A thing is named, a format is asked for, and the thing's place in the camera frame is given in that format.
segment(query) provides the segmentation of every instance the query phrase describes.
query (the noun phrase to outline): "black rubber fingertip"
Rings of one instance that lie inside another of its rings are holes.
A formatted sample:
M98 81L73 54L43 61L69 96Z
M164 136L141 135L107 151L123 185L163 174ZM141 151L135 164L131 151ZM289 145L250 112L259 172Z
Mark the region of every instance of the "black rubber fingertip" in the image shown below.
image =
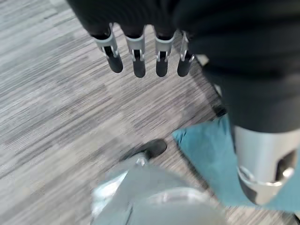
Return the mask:
M188 75L191 65L192 65L192 63L189 62L188 59L186 59L184 61L179 60L178 67L177 67L178 75L181 77Z
M120 73L123 70L123 63L121 57L118 55L117 57L109 57L108 58L109 67L115 73Z
M144 77L146 74L145 61L136 60L135 62L133 62L133 71L136 77Z
M156 62L156 74L159 77L164 77L168 71L168 62L161 60L160 62Z

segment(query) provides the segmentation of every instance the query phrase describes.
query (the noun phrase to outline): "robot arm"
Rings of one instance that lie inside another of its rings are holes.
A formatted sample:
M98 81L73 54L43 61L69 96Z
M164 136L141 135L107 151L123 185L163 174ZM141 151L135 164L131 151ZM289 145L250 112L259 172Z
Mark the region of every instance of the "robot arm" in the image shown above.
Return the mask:
M156 31L164 76L176 29L185 31L178 73L195 54L222 91L245 195L265 204L293 175L300 143L300 3L291 0L68 0L111 68L123 65L111 25L120 24L135 75L145 75L143 28Z

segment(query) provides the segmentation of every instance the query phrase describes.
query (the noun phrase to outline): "blue towel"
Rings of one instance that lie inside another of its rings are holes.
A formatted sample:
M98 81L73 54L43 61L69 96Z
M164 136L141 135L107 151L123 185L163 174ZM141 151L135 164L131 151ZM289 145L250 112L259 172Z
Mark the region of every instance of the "blue towel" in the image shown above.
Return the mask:
M219 201L226 206L253 206L238 180L237 158L227 115L214 121L176 130L172 133L184 155L207 181ZM278 195L263 208L300 211L300 166Z

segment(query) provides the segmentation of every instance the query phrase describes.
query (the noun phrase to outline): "silver metal part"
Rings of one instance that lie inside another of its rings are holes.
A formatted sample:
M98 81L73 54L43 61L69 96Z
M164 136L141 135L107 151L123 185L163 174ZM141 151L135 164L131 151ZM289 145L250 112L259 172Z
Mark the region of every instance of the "silver metal part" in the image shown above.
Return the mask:
M155 53L158 62L160 62L161 52L165 52L165 62L168 61L172 49L173 40L174 36L170 40L161 40L155 36Z
M234 135L242 189L253 203L266 204L294 173L300 129L261 133L235 127Z
M110 29L111 29L111 34L109 38L104 39L104 40L99 40L94 38L96 44L98 45L98 48L103 52L104 56L108 59L108 55L105 52L105 47L110 47L113 53L113 56L116 58L119 55L118 52L118 46L117 46L117 41L116 38L113 34L113 26L110 24Z
M131 54L133 62L136 61L134 51L138 50L140 52L140 61L144 60L145 54L145 35L144 33L139 38L126 37L129 52Z
M186 59L187 52L188 52L188 37L187 37L186 32L184 32L181 46L180 46L180 60L181 61L184 61ZM189 59L189 62L193 61L194 58L195 58L195 56L192 55L191 58Z

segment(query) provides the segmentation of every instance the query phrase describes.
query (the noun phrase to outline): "robotic finger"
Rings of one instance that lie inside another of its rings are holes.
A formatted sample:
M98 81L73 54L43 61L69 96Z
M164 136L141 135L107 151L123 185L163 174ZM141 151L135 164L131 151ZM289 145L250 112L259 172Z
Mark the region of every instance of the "robotic finger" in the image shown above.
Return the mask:
M177 73L179 76L186 76L191 68L193 59L195 58L188 50L189 35L184 32L180 47L180 59L177 67Z
M117 42L112 30L113 24L109 24L98 35L94 35L94 40L99 49L107 58L108 64L113 72L120 73L123 70L123 64L119 55Z
M155 28L156 74L160 77L167 74L173 40L173 30Z
M146 74L145 68L145 35L144 26L121 28L126 36L126 41L131 54L133 70L136 77L142 78Z

